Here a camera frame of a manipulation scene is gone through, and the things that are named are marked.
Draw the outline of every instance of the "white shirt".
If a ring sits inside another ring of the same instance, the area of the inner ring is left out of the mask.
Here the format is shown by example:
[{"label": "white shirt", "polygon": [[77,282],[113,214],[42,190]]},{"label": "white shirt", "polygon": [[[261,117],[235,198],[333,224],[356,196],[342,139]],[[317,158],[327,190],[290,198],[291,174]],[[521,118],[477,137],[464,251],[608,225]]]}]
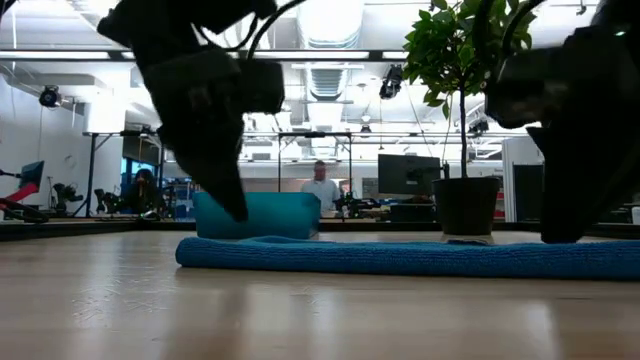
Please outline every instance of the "white shirt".
[{"label": "white shirt", "polygon": [[322,204],[320,210],[322,212],[335,210],[336,207],[333,204],[334,200],[340,199],[340,190],[338,185],[331,180],[309,180],[302,184],[302,192],[315,195],[320,199]]}]

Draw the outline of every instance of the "potted plant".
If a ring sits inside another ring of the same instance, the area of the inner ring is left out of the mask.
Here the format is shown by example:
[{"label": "potted plant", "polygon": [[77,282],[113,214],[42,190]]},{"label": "potted plant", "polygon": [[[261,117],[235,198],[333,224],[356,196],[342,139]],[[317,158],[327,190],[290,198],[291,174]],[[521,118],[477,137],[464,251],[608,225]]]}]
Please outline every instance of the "potted plant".
[{"label": "potted plant", "polygon": [[[490,234],[500,186],[496,178],[467,176],[465,97],[478,94],[485,73],[497,66],[504,30],[522,5],[519,0],[495,0],[489,13],[486,44],[492,60],[481,61],[475,56],[472,43],[473,22],[481,1],[464,0],[450,5],[446,0],[432,0],[433,13],[420,10],[420,20],[413,24],[404,46],[408,52],[405,79],[428,86],[424,102],[430,107],[442,107],[449,124],[453,97],[456,93],[460,97],[462,176],[433,183],[439,220],[443,231],[451,235]],[[512,43],[516,51],[531,47],[528,28],[534,19],[535,15],[529,13],[519,22]]]}]

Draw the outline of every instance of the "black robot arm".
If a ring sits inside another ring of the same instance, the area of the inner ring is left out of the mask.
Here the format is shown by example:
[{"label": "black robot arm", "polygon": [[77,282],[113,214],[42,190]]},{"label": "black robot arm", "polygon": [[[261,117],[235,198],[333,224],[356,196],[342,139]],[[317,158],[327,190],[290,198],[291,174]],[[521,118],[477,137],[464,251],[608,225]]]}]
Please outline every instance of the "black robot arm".
[{"label": "black robot arm", "polygon": [[483,84],[485,111],[509,129],[541,124],[527,130],[545,157],[542,239],[576,242],[640,185],[640,121],[629,116],[640,103],[640,1],[601,1],[591,26],[561,46],[518,54],[509,32],[502,54],[485,51],[492,3],[481,4],[473,34],[478,56],[498,63]]},{"label": "black robot arm", "polygon": [[172,0],[122,0],[98,25],[100,34],[133,51],[162,121],[158,135],[164,145],[237,221],[248,216],[237,165],[242,114],[280,111],[282,68],[251,56],[232,58],[211,41],[201,45],[194,28],[219,34],[255,13],[255,30],[257,19],[268,18],[249,50],[253,54],[259,37],[287,6],[278,9],[274,0],[192,0],[189,6]]}]

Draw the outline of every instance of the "tree trunk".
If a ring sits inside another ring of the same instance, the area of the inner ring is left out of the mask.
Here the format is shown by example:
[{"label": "tree trunk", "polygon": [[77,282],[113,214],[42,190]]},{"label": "tree trunk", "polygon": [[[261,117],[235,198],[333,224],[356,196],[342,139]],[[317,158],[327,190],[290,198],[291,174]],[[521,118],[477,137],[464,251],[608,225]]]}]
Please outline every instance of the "tree trunk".
[{"label": "tree trunk", "polygon": [[464,84],[466,81],[460,82],[460,136],[462,137],[462,155],[460,159],[461,177],[467,177],[467,113],[464,109]]}]

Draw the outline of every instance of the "security camera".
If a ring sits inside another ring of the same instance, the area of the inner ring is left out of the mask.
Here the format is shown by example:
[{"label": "security camera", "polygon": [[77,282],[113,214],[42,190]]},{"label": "security camera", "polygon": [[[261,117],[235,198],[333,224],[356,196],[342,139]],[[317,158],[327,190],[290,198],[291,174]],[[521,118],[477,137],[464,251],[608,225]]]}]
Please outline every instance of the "security camera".
[{"label": "security camera", "polygon": [[389,100],[396,97],[402,86],[402,65],[391,65],[387,76],[382,80],[380,99]]},{"label": "security camera", "polygon": [[55,85],[47,85],[44,87],[44,90],[40,94],[40,105],[55,109],[60,106],[62,103],[62,96],[58,92],[58,87]]}]

